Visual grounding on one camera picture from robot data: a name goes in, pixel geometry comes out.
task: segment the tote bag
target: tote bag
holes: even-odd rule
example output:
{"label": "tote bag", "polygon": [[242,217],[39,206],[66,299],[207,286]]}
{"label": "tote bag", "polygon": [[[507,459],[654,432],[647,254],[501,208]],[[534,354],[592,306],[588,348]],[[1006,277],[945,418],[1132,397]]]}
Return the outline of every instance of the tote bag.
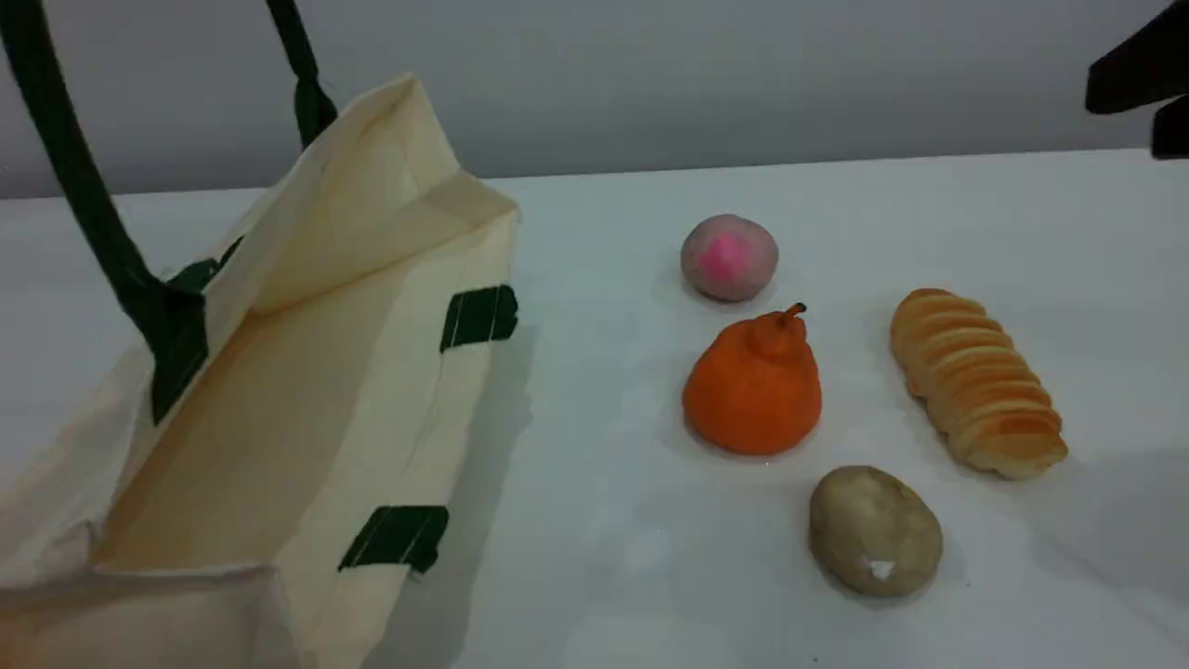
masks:
{"label": "tote bag", "polygon": [[2,5],[13,72],[145,345],[0,494],[0,665],[358,667],[446,531],[491,343],[516,324],[516,204],[459,166],[411,76],[335,120],[277,0],[309,145],[210,257],[158,278],[44,13]]}

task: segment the bag handle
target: bag handle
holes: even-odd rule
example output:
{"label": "bag handle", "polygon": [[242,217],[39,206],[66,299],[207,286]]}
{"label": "bag handle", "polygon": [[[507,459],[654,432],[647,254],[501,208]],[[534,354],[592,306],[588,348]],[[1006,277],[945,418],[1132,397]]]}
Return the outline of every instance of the bag handle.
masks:
{"label": "bag handle", "polygon": [[285,48],[289,67],[297,75],[297,88],[294,90],[294,113],[297,115],[297,131],[301,132],[302,147],[317,139],[334,119],[339,116],[334,102],[322,93],[317,83],[317,61],[301,24],[301,14],[294,0],[268,0],[272,23],[277,25],[281,43]]}
{"label": "bag handle", "polygon": [[[317,65],[292,0],[269,0],[297,75],[296,111],[308,145],[331,122],[334,105],[317,86]],[[202,260],[175,279],[153,276],[128,236],[75,115],[40,0],[0,0],[0,38],[50,164],[100,269],[156,364],[151,389],[159,423],[202,368],[209,351],[202,288],[227,260]]]}

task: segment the table surface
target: table surface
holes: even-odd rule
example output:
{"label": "table surface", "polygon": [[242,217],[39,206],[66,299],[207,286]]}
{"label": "table surface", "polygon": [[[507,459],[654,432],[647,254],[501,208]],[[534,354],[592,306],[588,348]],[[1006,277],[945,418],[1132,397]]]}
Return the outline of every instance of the table surface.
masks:
{"label": "table surface", "polygon": [[[948,157],[492,182],[524,210],[521,326],[497,348],[436,567],[370,668],[1185,667],[1189,163],[1141,151]],[[164,271],[259,190],[131,195]],[[781,248],[738,305],[678,248],[736,212]],[[1070,457],[1007,482],[956,466],[887,347],[943,285],[1004,322],[1064,416]],[[798,449],[726,457],[679,392],[729,322],[804,301],[824,410]],[[136,333],[61,200],[0,202],[0,486]],[[842,591],[806,548],[816,481],[899,476],[945,556],[904,601]]]}

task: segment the wall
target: wall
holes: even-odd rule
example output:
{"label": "wall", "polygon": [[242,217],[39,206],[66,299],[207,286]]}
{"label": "wall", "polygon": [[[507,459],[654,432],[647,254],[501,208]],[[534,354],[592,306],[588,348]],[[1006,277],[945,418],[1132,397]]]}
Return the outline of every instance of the wall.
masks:
{"label": "wall", "polygon": [[[45,0],[113,190],[276,179],[292,80],[264,0]],[[1137,146],[1088,65],[1165,0],[300,0],[340,103],[407,69],[483,176]],[[7,67],[0,196],[54,191]]]}

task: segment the bread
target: bread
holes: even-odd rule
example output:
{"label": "bread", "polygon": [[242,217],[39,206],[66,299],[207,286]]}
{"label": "bread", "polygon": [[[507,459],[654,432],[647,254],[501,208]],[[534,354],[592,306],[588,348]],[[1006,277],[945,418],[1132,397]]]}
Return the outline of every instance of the bread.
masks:
{"label": "bread", "polygon": [[1065,459],[1061,416],[1002,324],[974,299],[913,290],[892,316],[892,353],[954,460],[1008,479]]}

